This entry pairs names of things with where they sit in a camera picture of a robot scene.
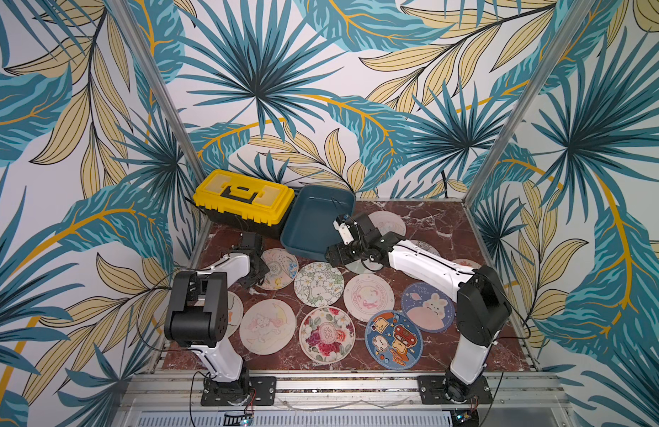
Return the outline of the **green bunny round coaster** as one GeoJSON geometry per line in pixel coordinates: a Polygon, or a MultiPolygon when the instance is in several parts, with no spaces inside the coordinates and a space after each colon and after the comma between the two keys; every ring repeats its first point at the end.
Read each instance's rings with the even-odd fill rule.
{"type": "Polygon", "coordinates": [[[380,263],[373,263],[369,260],[358,260],[352,263],[349,263],[345,266],[350,272],[361,275],[361,274],[375,274],[382,270],[384,266],[380,263]]]}

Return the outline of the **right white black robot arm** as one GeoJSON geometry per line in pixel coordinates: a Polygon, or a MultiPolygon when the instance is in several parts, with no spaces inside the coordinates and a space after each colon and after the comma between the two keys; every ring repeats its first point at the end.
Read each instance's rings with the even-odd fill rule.
{"type": "Polygon", "coordinates": [[[433,286],[457,306],[457,350],[445,373],[443,394],[462,404],[482,384],[490,350],[512,314],[496,271],[474,269],[441,258],[394,232],[382,234],[368,215],[340,215],[333,222],[341,242],[328,247],[333,267],[370,261],[398,270],[433,286]]]}

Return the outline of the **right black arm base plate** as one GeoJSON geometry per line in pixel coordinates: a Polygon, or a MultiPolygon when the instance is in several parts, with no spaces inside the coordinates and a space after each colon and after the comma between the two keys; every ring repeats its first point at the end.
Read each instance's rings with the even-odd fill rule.
{"type": "Polygon", "coordinates": [[[416,381],[424,405],[490,404],[493,400],[488,381],[483,375],[472,384],[465,384],[449,375],[420,375],[416,381]]]}

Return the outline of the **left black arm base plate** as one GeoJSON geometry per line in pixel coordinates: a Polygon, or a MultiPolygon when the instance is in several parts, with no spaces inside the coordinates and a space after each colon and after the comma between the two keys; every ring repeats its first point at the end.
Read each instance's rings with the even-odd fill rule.
{"type": "Polygon", "coordinates": [[[254,376],[236,382],[222,383],[214,379],[203,380],[201,405],[203,407],[270,407],[274,404],[277,378],[254,376]]]}

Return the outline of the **pink cartoon round coaster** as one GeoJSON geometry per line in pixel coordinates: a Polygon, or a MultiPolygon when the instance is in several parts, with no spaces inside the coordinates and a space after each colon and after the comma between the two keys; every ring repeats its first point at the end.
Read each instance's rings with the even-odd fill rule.
{"type": "Polygon", "coordinates": [[[374,274],[361,274],[345,286],[343,299],[349,314],[361,322],[369,321],[381,311],[391,311],[395,297],[391,286],[374,274]]]}

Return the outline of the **white floral round coaster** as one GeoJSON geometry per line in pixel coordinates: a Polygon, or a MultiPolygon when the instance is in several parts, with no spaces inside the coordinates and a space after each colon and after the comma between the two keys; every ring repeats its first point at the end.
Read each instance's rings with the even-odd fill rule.
{"type": "Polygon", "coordinates": [[[297,298],[314,308],[331,306],[343,295],[344,289],[343,275],[329,263],[309,263],[300,270],[294,281],[297,298]]]}

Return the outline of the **pastel cartoon round coaster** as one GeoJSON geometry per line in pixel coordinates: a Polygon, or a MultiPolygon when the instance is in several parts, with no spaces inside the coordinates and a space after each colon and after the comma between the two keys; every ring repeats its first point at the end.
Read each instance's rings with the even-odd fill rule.
{"type": "Polygon", "coordinates": [[[298,261],[297,258],[290,254],[284,248],[271,248],[265,250],[262,259],[269,272],[265,274],[265,278],[260,288],[269,291],[277,291],[290,285],[298,274],[298,261]]]}

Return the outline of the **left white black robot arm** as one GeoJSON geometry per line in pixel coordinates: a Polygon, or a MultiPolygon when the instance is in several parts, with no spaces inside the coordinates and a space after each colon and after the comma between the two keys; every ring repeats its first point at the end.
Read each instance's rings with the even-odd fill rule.
{"type": "Polygon", "coordinates": [[[173,279],[165,318],[166,339],[192,352],[208,371],[201,402],[240,405],[253,398],[249,370],[226,337],[229,287],[260,284],[269,272],[263,261],[264,239],[253,232],[212,265],[181,270],[173,279]]]}

